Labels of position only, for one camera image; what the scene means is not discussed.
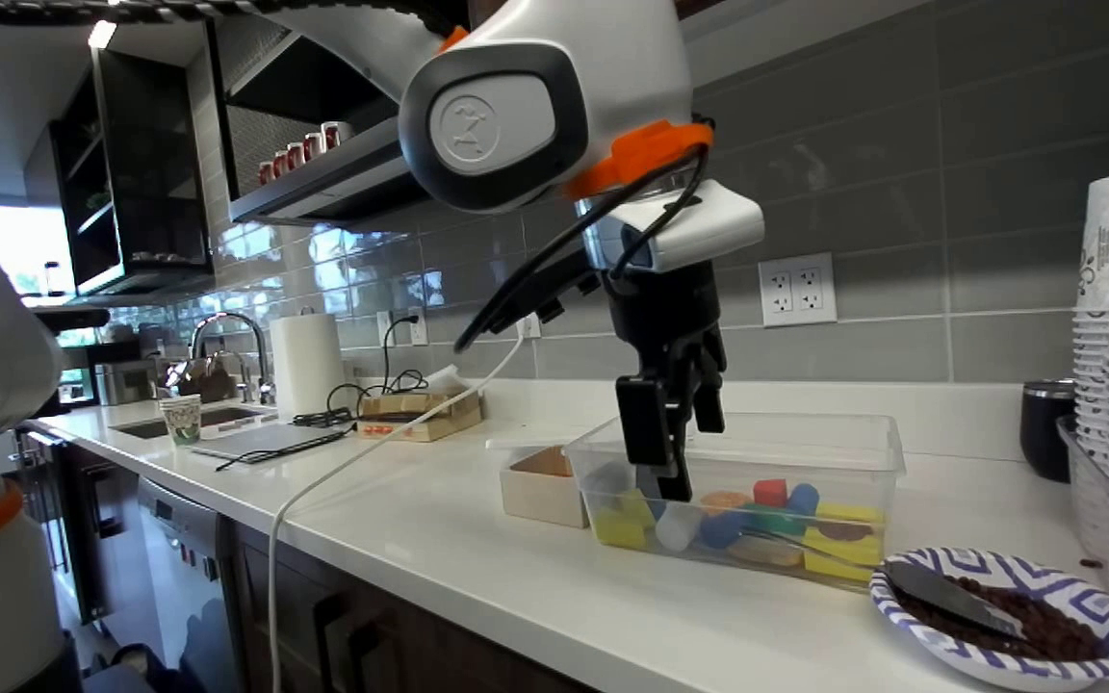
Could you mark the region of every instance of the brown food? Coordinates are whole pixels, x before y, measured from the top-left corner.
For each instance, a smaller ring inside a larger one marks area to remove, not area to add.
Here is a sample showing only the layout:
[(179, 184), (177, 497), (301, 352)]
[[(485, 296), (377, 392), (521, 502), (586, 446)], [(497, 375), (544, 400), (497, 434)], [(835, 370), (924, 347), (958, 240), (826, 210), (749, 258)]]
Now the brown food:
[(985, 584), (962, 581), (962, 579), (958, 579), (958, 584), (977, 592), (981, 601), (1003, 607), (1010, 618), (1017, 618), (1025, 628), (1025, 641), (1003, 641), (997, 632), (970, 624), (970, 622), (926, 607), (926, 605), (903, 598), (902, 590), (893, 590), (893, 592), (895, 592), (902, 607), (913, 614), (916, 622), (924, 622), (924, 624), (933, 624), (954, 641), (967, 641), (975, 647), (985, 647), (985, 652), (1003, 652), (1017, 659), (1051, 659), (1051, 661), (1106, 659), (1106, 643), (1089, 628), (1080, 628), (1078, 622), (1056, 614), (1048, 601), (1030, 601), (1030, 598), (1011, 592), (1011, 590), (985, 590)]

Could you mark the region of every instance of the white countertop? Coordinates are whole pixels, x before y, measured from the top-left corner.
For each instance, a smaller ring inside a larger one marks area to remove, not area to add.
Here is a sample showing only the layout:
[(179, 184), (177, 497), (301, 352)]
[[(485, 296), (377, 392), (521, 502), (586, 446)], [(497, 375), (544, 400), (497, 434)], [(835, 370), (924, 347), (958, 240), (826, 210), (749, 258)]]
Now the white countertop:
[[(613, 416), (613, 385), (494, 383), (485, 392), (485, 427), (379, 446), (301, 502), (286, 545), (598, 691), (977, 691), (903, 647), (862, 592), (607, 552), (587, 533), (504, 516), (482, 444), (578, 441)], [(730, 403), (893, 414), (907, 471), (890, 552), (989, 548), (1080, 574), (1067, 488), (1010, 455), (1010, 389), (737, 385)], [(114, 430), (138, 419), (155, 419), (155, 403), (87, 407), (37, 427), (257, 533), (296, 488), (364, 446), (350, 434), (210, 473), (210, 459)]]

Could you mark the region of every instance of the kitchen faucet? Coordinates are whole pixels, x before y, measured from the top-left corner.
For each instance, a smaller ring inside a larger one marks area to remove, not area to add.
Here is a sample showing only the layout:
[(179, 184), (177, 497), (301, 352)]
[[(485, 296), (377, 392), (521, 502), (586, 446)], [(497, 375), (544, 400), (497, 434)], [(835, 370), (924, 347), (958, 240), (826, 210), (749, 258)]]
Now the kitchen faucet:
[(250, 383), (246, 383), (243, 403), (273, 403), (264, 338), (260, 338), (260, 328), (257, 328), (250, 317), (243, 317), (243, 312), (214, 312), (214, 317), (200, 320), (200, 328), (197, 328), (197, 357), (205, 357), (205, 332), (210, 332), (214, 323), (246, 323), (246, 328), (250, 328), (250, 338), (254, 338), (254, 375), (257, 375), (254, 392), (257, 392), (257, 397), (250, 397)]

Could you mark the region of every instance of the ceiling light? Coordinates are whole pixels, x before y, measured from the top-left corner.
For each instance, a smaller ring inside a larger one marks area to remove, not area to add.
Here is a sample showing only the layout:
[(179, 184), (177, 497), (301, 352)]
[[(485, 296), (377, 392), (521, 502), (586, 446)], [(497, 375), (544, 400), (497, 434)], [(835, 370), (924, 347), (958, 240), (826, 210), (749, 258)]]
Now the ceiling light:
[(106, 20), (91, 22), (91, 31), (87, 31), (91, 52), (105, 52), (110, 38), (114, 38), (114, 22), (106, 22)]

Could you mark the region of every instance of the plastic bin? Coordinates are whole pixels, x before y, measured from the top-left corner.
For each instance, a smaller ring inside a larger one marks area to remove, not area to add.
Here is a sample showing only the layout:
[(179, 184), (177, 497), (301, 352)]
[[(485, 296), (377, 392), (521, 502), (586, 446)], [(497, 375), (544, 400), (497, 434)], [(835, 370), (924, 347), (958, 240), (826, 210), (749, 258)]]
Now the plastic bin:
[(603, 548), (736, 561), (866, 584), (884, 561), (893, 487), (903, 471), (890, 416), (730, 414), (725, 434), (690, 427), (694, 502), (639, 487), (618, 424), (567, 446)]

